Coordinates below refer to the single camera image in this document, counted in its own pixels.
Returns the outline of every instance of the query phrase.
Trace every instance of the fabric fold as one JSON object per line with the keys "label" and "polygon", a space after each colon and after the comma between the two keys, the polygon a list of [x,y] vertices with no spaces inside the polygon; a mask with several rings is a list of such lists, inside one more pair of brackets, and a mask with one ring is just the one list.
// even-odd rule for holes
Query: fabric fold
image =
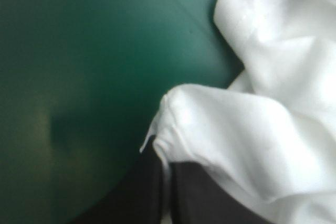
{"label": "fabric fold", "polygon": [[272,223],[336,223],[334,17],[334,0],[218,0],[215,24],[245,70],[227,90],[164,96],[150,128],[162,163],[199,163]]}

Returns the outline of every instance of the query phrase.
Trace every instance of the white cloth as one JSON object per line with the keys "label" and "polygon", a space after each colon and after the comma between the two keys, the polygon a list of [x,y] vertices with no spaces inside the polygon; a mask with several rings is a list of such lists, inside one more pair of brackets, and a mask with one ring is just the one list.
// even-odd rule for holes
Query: white cloth
{"label": "white cloth", "polygon": [[218,0],[245,70],[228,90],[186,84],[149,135],[276,224],[336,223],[336,0]]}

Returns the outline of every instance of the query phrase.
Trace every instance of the dark green background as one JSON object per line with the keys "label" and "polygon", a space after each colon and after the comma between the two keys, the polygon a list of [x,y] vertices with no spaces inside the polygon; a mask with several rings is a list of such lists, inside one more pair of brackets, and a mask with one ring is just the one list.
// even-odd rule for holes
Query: dark green background
{"label": "dark green background", "polygon": [[0,223],[64,223],[129,169],[180,83],[242,66],[216,0],[0,0]]}

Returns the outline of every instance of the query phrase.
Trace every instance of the white fabric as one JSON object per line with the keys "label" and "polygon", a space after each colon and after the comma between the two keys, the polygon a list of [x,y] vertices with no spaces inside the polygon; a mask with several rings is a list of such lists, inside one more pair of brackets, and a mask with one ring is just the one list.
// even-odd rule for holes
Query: white fabric
{"label": "white fabric", "polygon": [[218,0],[214,19],[246,70],[163,97],[149,134],[165,170],[199,162],[276,224],[336,223],[336,0]]}

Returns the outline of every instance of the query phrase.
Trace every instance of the green table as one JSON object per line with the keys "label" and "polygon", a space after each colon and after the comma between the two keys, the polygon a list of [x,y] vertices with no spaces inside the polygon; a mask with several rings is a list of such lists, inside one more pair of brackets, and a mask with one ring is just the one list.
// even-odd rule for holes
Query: green table
{"label": "green table", "polygon": [[0,0],[0,223],[65,223],[135,162],[160,97],[241,63],[216,0]]}

